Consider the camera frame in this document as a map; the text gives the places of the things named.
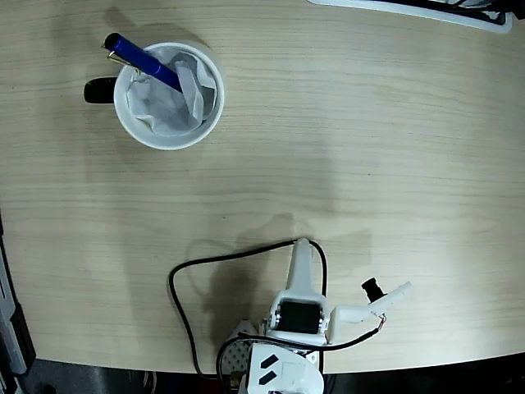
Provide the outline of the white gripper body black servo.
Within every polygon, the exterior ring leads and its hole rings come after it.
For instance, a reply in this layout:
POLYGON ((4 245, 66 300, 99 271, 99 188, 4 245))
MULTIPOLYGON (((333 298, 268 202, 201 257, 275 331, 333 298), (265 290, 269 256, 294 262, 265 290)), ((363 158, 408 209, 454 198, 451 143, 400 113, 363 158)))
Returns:
POLYGON ((265 337, 293 343, 326 343, 326 297, 315 291, 279 291, 260 322, 265 337))

